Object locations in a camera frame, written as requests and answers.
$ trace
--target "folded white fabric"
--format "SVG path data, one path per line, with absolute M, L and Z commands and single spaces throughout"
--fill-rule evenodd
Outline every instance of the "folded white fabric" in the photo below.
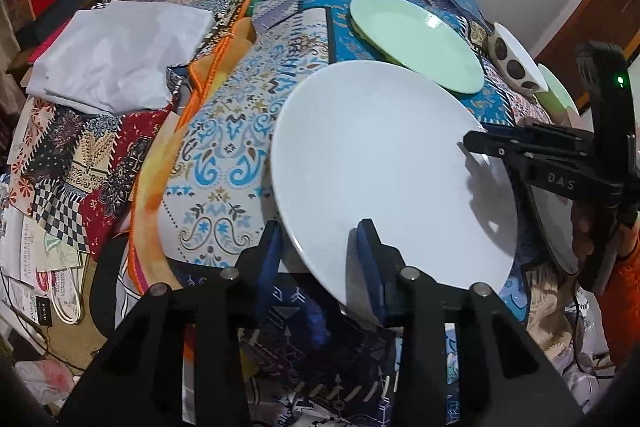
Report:
M 81 10 L 34 63 L 27 93 L 88 114 L 163 108 L 166 68 L 187 64 L 212 24 L 207 10 L 164 2 Z

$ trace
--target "green plate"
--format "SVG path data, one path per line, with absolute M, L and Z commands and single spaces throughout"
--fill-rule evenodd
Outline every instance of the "green plate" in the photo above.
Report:
M 465 40 L 429 11 L 405 0 L 352 0 L 354 27 L 394 62 L 446 89 L 474 94 L 484 71 Z
M 560 80 L 542 64 L 538 64 L 538 69 L 540 73 L 542 73 L 542 76 L 545 77 L 549 90 L 547 92 L 537 92 L 535 96 L 540 102 L 540 105 L 549 113 L 549 116 L 562 120 L 564 110 L 567 107 L 572 107 L 575 109 L 575 112 L 578 112 L 574 99 L 572 99 L 569 92 L 564 89 Z

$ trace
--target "orange sleeve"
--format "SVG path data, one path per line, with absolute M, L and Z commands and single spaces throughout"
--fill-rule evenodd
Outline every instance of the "orange sleeve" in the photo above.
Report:
M 611 361 L 620 367 L 640 343 L 640 242 L 629 257 L 616 262 L 598 304 Z

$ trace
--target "paisley pattern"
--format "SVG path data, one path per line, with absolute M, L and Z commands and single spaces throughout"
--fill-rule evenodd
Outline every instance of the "paisley pattern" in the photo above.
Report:
M 118 217 L 140 171 L 146 152 L 151 145 L 149 137 L 142 136 L 132 143 L 127 155 L 106 179 L 100 190 L 98 201 L 104 204 L 104 217 Z
M 233 6 L 242 0 L 235 1 Z M 266 220 L 277 218 L 269 172 L 269 145 L 277 115 L 295 86 L 331 62 L 382 59 L 354 34 L 348 17 L 350 1 L 265 0 L 255 6 L 253 22 L 258 35 L 255 46 L 188 124 L 172 175 L 164 187 L 158 214 L 162 249 L 170 257 L 170 267 L 183 285 L 200 283 L 210 266 L 235 263 L 242 249 L 257 244 Z M 513 125 L 523 112 L 539 111 L 544 120 L 544 111 L 535 101 L 513 98 L 513 92 L 486 58 L 484 45 L 489 25 L 480 19 L 480 12 L 476 12 L 469 0 L 409 1 L 436 13 L 476 52 L 484 68 L 484 88 L 476 95 L 460 96 L 459 100 L 479 121 Z M 235 9 L 227 8 L 220 23 L 228 24 Z M 208 47 L 201 53 L 209 52 L 212 42 L 215 38 L 208 41 Z M 530 302 L 527 274 L 532 267 L 540 265 L 543 255 L 533 237 L 532 220 L 525 216 L 518 222 L 522 229 L 518 234 L 516 260 L 500 297 L 519 320 L 526 321 Z M 275 371 L 269 374 L 270 378 L 292 389 L 300 384 L 301 373 L 291 369 L 302 369 L 299 361 L 304 360 L 306 364 L 306 357 L 314 353 L 315 347 L 308 345 L 314 334 L 313 324 L 322 325 L 324 333 L 338 340 L 336 352 L 362 352 L 361 337 L 353 334 L 358 328 L 334 309 L 335 301 L 326 292 L 322 295 L 322 288 L 314 289 L 314 282 L 311 277 L 305 280 L 300 275 L 278 274 L 268 320 L 255 333 L 245 332 L 242 338 L 244 348 L 255 351 L 262 370 Z M 311 375 L 309 381 L 313 381 L 313 385 L 322 382 L 325 386 L 321 393 L 311 395 L 313 402 L 328 411 L 324 419 L 313 425 L 338 423 L 338 419 L 329 415 L 348 418 L 359 426 L 388 423 L 393 392 L 390 385 L 387 394 L 384 383 L 387 377 L 394 377 L 394 372 L 397 374 L 401 339 L 387 338 L 386 333 L 372 331 L 367 362 L 352 375 L 336 373 L 344 379 L 340 385 L 338 380 L 328 380 L 337 377 L 326 373 L 324 359 L 318 363 L 317 359 L 308 357 L 305 371 L 308 369 Z M 380 346 L 386 346 L 384 353 Z M 459 418 L 460 409 L 453 329 L 447 330 L 446 354 L 447 420 L 452 422 Z M 357 387 L 385 389 L 385 392 L 372 394 L 374 398 L 371 401 L 367 398 L 366 403 L 352 400 L 347 405 L 352 408 L 349 413 L 344 408 L 348 400 L 341 391 Z M 312 405 L 305 396 L 306 391 L 305 387 L 298 395 Z M 275 420 L 269 422 L 268 425 L 275 425 Z M 284 419 L 281 425 L 290 423 Z
M 167 256 L 228 266 L 258 243 L 276 214 L 268 168 L 273 127 L 293 88 L 329 63 L 327 25 L 318 7 L 264 32 L 191 120 L 159 216 Z

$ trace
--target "paper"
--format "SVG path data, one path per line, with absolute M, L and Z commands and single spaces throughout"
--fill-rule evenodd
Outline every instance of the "paper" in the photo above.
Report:
M 24 141 L 24 134 L 27 132 L 27 125 L 29 124 L 29 118 L 31 116 L 31 109 L 33 108 L 33 97 L 30 96 L 26 101 L 22 112 L 20 113 L 20 119 L 14 130 L 14 138 L 11 142 L 11 149 L 9 149 L 9 156 L 7 156 L 6 164 L 13 165 L 18 158 L 22 142 Z
M 0 283 L 0 294 L 2 291 L 4 291 L 4 289 Z M 2 319 L 2 321 L 9 327 L 17 331 L 38 353 L 44 355 L 45 351 L 42 349 L 42 346 L 45 344 L 45 339 L 43 336 L 39 334 L 27 321 L 18 319 L 14 311 L 4 304 L 2 299 L 0 299 L 0 319 Z
M 78 295 L 82 295 L 82 283 L 84 282 L 84 266 L 86 265 L 86 254 L 80 254 L 82 266 L 71 270 L 62 270 L 53 273 L 53 287 L 55 297 L 62 306 L 63 312 L 68 317 L 75 317 L 78 314 L 78 302 L 74 285 L 78 289 Z
M 22 249 L 31 257 L 37 272 L 48 272 L 80 266 L 78 250 L 47 233 L 33 219 L 22 222 Z
M 2 211 L 4 235 L 0 237 L 0 268 L 4 275 L 17 280 L 23 279 L 20 263 L 22 216 L 20 210 L 13 206 Z
M 4 277 L 4 283 L 0 285 L 0 300 L 9 308 L 19 311 L 29 320 L 38 324 L 38 308 L 36 298 L 38 295 L 27 285 Z

